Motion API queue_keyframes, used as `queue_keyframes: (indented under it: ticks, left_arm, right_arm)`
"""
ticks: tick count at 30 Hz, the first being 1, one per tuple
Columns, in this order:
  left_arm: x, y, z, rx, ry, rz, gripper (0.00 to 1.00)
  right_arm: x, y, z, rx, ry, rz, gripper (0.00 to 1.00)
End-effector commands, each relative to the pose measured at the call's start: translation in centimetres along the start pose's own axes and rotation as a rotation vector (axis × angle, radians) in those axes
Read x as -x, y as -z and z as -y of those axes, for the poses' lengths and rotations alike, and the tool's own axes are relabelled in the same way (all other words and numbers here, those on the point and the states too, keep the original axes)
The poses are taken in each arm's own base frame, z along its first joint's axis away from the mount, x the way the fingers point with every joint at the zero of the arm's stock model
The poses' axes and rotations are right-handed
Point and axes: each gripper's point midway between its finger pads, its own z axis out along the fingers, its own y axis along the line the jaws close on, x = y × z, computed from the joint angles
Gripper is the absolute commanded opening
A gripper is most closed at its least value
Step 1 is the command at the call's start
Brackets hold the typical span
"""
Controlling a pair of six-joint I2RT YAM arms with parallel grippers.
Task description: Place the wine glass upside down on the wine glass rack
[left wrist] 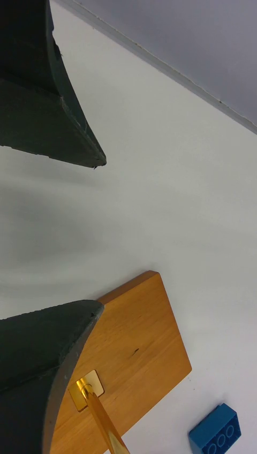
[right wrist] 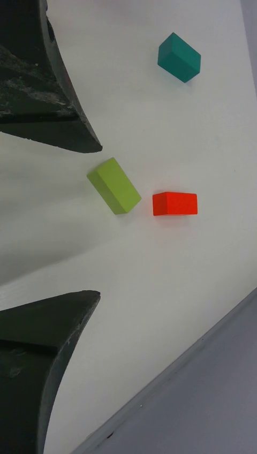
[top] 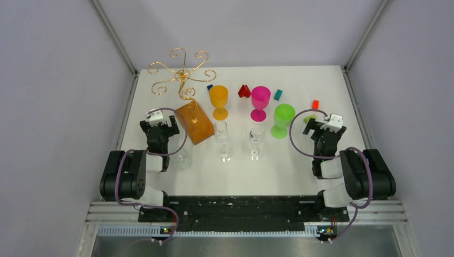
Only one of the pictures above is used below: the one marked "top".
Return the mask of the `green plastic goblet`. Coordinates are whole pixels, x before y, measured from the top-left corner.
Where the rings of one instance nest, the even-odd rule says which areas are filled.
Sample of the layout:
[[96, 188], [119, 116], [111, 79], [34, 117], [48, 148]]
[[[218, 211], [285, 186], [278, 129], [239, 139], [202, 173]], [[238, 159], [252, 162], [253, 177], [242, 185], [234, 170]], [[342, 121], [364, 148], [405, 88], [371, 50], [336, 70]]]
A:
[[284, 139], [287, 136], [287, 127], [290, 126], [296, 115], [294, 107], [283, 103], [276, 107], [274, 113], [274, 126], [271, 128], [271, 135], [276, 139]]

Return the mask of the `clear short wine glass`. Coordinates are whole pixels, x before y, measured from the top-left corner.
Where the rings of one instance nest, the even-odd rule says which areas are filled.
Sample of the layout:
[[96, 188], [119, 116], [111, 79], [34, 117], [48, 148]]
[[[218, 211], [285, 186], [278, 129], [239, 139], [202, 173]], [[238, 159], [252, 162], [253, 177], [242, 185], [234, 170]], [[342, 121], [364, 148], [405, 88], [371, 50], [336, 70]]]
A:
[[[175, 152], [183, 143], [184, 134], [174, 135], [169, 140], [169, 152]], [[173, 171], [189, 170], [192, 166], [192, 146], [189, 139], [176, 154], [170, 156], [169, 168]]]

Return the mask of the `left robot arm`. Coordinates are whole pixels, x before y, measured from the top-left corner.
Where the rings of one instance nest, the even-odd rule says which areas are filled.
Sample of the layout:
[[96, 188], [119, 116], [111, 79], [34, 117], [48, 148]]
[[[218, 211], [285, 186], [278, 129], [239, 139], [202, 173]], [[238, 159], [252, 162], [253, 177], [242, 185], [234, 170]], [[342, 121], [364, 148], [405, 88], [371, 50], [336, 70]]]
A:
[[151, 214], [158, 221], [169, 219], [172, 208], [163, 201], [167, 194], [146, 187], [147, 172], [166, 172], [169, 167], [169, 139], [180, 133], [175, 116], [171, 115], [169, 119], [170, 123], [161, 119], [153, 125], [149, 118], [139, 122], [146, 136], [146, 149], [129, 153], [113, 150], [109, 153], [100, 181], [100, 194], [105, 201], [116, 201], [116, 194], [123, 202], [140, 200], [149, 192], [157, 200], [152, 203]]

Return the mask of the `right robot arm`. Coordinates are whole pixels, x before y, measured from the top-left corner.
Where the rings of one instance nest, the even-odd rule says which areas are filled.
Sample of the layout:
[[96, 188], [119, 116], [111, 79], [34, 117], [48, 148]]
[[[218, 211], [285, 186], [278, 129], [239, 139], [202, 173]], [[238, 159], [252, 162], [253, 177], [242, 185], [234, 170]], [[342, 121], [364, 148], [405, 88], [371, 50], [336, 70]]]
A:
[[346, 207], [353, 200], [368, 199], [372, 190], [373, 200], [383, 200], [395, 195], [396, 181], [377, 149], [365, 149], [360, 154], [353, 149], [341, 150], [336, 155], [337, 143], [346, 131], [343, 126], [334, 132], [326, 124], [310, 118], [303, 134], [313, 131], [313, 175], [319, 179], [341, 179], [342, 182], [317, 194], [315, 216], [327, 221], [335, 215], [336, 208]]

